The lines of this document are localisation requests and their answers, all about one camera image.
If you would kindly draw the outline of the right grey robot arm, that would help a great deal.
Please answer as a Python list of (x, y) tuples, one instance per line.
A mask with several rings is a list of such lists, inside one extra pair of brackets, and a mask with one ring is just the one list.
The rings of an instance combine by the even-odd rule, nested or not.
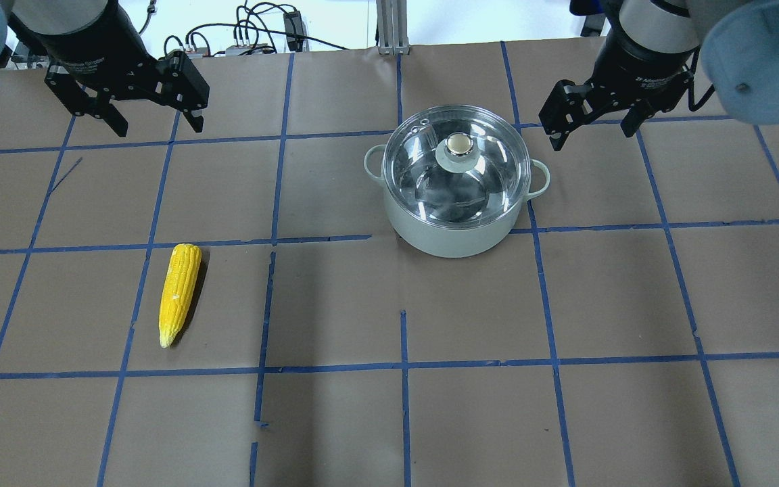
[(554, 84), (539, 120), (559, 151), (570, 133), (624, 111), (634, 136), (686, 99), (716, 95), (747, 124), (779, 124), (779, 1), (600, 1), (610, 31), (590, 78)]

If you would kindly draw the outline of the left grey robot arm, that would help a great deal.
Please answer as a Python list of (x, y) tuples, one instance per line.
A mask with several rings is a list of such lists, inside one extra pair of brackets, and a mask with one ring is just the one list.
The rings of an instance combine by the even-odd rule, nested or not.
[(74, 116), (128, 132), (113, 101), (151, 101), (204, 129), (210, 86), (183, 51), (155, 58), (117, 1), (0, 1), (0, 53), (9, 28), (49, 56), (44, 81)]

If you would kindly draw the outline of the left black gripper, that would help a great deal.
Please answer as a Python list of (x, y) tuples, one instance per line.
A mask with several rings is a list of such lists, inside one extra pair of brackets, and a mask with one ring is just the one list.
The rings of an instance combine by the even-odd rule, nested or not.
[(39, 33), (37, 40), (51, 57), (45, 84), (74, 116), (90, 115), (125, 137), (128, 122), (111, 99), (147, 99), (176, 109), (203, 132), (210, 86), (185, 52), (154, 58), (133, 27)]

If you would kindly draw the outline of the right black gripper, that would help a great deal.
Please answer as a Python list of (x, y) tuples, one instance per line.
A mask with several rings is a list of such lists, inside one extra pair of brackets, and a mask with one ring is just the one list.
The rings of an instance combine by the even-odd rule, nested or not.
[(636, 135), (653, 114), (674, 109), (683, 97), (690, 80), (684, 69), (689, 57), (689, 51), (653, 51), (623, 30), (610, 31), (588, 83), (557, 81), (539, 111), (553, 150), (562, 150), (569, 134), (579, 127), (622, 110), (627, 111), (622, 133), (627, 138)]

